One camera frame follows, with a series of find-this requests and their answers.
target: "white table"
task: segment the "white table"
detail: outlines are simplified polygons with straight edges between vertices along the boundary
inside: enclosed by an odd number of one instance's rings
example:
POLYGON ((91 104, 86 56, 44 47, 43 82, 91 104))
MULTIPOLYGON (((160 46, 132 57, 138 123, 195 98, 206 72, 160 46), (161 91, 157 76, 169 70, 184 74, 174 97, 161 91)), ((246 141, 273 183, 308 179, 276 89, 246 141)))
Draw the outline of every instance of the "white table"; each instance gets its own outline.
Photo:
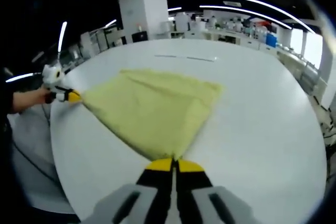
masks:
MULTIPOLYGON (((243 200, 259 223, 300 223, 314 211, 325 187, 322 134, 306 94, 275 57, 207 40, 144 41, 97 55, 69 72, 65 83, 83 92, 125 68, 184 73, 223 85, 185 159, 243 200)), ((60 181, 82 220, 99 199, 135 183, 149 163, 82 104, 52 104, 51 139, 60 181)))
MULTIPOLYGON (((204 34, 210 34, 211 37, 212 37, 211 40, 214 40, 214 38, 213 38, 214 35, 231 36, 231 37, 235 37, 236 39, 240 39, 240 40, 250 40, 250 41, 253 41, 254 43, 260 44, 260 47, 262 45, 269 47, 267 44, 265 44, 263 42, 260 42, 257 39, 249 38, 248 36, 246 36, 243 33, 238 33, 236 31, 231 31, 231 30, 227 30, 227 29, 221 29, 221 30, 216 30, 216 29, 213 29, 213 30, 204 30, 204 31, 202 31, 202 33, 204 33, 204 34)), ((294 59, 295 61, 301 63, 302 65, 305 65, 306 62, 307 62, 307 60, 305 60, 305 58, 299 58, 298 56, 296 56, 296 55, 294 55, 294 54, 290 53, 289 51, 286 51, 286 50, 284 50, 282 48, 276 47, 276 48, 274 48, 274 50, 275 50, 276 53, 278 53, 278 52, 282 53, 283 55, 286 55, 287 57, 290 57, 290 58, 294 59)))

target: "black cable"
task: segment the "black cable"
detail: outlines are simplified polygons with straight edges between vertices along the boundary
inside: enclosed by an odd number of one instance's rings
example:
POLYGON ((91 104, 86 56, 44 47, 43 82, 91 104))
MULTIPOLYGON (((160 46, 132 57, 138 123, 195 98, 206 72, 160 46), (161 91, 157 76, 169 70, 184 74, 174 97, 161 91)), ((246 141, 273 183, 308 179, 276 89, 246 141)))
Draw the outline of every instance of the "black cable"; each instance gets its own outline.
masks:
POLYGON ((334 177, 335 175, 336 175, 336 173, 331 174, 331 175, 327 178, 327 182, 328 182, 332 177, 334 177))
POLYGON ((334 134, 332 134, 332 135, 330 135, 330 136, 325 136, 324 138, 329 138, 329 137, 331 137, 331 136, 335 136, 336 135, 336 133, 334 133, 334 134))
MULTIPOLYGON (((49 127, 50 127, 50 120, 49 120, 49 118, 48 118, 48 116, 47 116, 47 112, 45 111, 45 109, 44 109, 44 106, 43 106, 43 104, 41 104, 41 107, 42 107, 42 110, 43 110, 43 113, 44 113, 44 115, 45 115, 45 117, 46 117, 46 120, 47 120, 47 123, 48 123, 48 125, 49 125, 49 127)), ((24 154, 24 152, 23 151, 21 151, 21 149, 16 145, 16 143, 15 143, 15 141, 13 140, 13 145, 15 146, 15 148, 21 153, 21 155, 23 155, 24 156, 24 158, 28 161, 28 162, 30 162, 40 173, 42 173, 45 177, 47 177, 48 179, 50 179, 59 189, 61 189, 62 191, 63 191, 63 189, 62 189, 62 185, 60 184, 60 182, 59 181, 57 181, 57 180, 55 180, 54 178, 52 178, 51 176, 49 176, 45 171, 43 171, 40 167, 38 167, 38 165, 36 165, 29 157, 27 157, 27 155, 26 154, 24 154)))
POLYGON ((60 184, 59 181, 55 180, 53 177, 49 176, 46 172, 44 172, 40 167, 38 167, 32 160, 30 160, 29 157, 27 157, 26 154, 23 153, 23 151, 20 150, 20 148, 16 145, 15 141, 13 140, 13 145, 15 146, 15 148, 21 153, 21 155, 24 156, 25 159, 27 159, 28 162, 30 162, 36 169, 38 169, 38 171, 40 173, 42 173, 45 177, 47 177, 48 179, 50 179, 59 189, 62 189, 62 186, 60 184))
POLYGON ((336 144, 333 145, 327 145, 326 149, 325 149, 325 156, 327 157, 327 160, 329 160, 332 155, 334 155, 336 153, 336 144))
POLYGON ((47 112, 45 111, 43 104, 41 104, 41 107, 42 107, 44 116, 46 117, 47 123, 48 123, 49 128, 50 128, 50 119, 49 119, 48 116, 47 116, 47 112))

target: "human hand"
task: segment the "human hand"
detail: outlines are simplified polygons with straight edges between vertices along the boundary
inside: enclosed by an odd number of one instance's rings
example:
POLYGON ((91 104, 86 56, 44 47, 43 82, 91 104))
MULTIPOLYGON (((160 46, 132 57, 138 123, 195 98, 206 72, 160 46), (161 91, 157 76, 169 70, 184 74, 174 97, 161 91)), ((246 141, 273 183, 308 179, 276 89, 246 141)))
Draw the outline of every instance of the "human hand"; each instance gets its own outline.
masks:
POLYGON ((46 89, 44 86, 41 86, 39 89, 35 90, 36 92, 36 103, 44 104, 51 103, 53 98, 51 97, 51 91, 46 89))

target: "yellow cloth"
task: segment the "yellow cloth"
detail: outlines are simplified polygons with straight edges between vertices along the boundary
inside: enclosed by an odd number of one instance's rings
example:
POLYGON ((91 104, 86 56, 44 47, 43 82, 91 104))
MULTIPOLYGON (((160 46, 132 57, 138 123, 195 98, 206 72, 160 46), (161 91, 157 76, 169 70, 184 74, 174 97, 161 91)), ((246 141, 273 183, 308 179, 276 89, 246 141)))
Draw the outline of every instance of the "yellow cloth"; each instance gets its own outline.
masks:
POLYGON ((84 105, 129 146, 154 160, 181 157, 221 86, 168 72, 121 70, 82 95, 84 105))

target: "ceiling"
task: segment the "ceiling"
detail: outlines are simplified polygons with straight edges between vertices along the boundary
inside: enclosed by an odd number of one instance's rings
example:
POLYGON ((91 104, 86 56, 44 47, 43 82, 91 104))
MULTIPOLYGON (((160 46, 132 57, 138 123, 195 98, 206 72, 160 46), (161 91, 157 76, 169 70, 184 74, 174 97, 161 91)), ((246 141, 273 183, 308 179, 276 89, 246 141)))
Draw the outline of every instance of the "ceiling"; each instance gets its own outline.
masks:
MULTIPOLYGON (((224 0, 167 0, 169 8, 199 10, 200 5, 224 5, 224 0)), ((313 19, 304 0, 260 0, 275 5, 297 18, 313 19)), ((270 8, 239 1, 242 8, 273 17, 288 17, 270 8)), ((104 26, 113 19, 122 26, 118 0, 5 0, 6 37, 4 62, 14 72, 26 72, 31 59, 56 45, 63 21, 68 22, 64 47, 79 40, 80 34, 104 26)))

